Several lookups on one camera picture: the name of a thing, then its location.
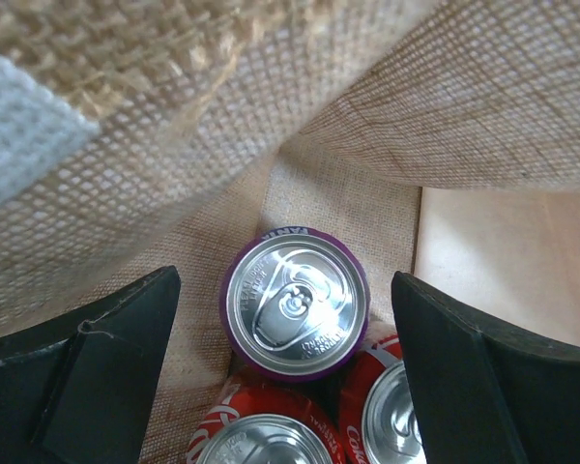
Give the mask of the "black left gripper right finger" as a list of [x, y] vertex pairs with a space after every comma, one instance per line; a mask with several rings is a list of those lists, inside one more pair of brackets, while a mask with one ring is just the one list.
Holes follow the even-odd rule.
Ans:
[[580, 463], [580, 347], [407, 273], [391, 300], [428, 462]]

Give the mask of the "tan canvas tote bag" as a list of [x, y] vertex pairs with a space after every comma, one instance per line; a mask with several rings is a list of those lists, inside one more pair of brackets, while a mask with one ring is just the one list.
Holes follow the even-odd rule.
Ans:
[[161, 267], [182, 280], [141, 458], [184, 460], [225, 381], [228, 261], [306, 221], [364, 262], [418, 190], [580, 190], [580, 1], [0, 1], [0, 337]]

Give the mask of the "red Coke can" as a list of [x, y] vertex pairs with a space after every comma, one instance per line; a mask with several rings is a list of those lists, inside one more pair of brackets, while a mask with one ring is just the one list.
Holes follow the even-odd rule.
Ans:
[[395, 333], [369, 342], [341, 389], [338, 429], [351, 463], [424, 463], [419, 422]]
[[187, 463], [344, 463], [339, 434], [311, 397], [240, 371], [188, 444]]

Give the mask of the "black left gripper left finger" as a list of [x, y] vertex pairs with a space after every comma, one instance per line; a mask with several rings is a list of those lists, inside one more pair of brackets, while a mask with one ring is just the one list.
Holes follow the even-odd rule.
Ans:
[[180, 296], [173, 266], [0, 337], [0, 463], [135, 463]]

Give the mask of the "purple Fanta can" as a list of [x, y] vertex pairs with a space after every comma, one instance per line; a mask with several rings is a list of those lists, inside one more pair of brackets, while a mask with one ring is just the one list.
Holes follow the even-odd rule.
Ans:
[[249, 242], [219, 290], [219, 318], [238, 358], [284, 382], [321, 379], [359, 350], [370, 290], [358, 258], [314, 228], [274, 228]]

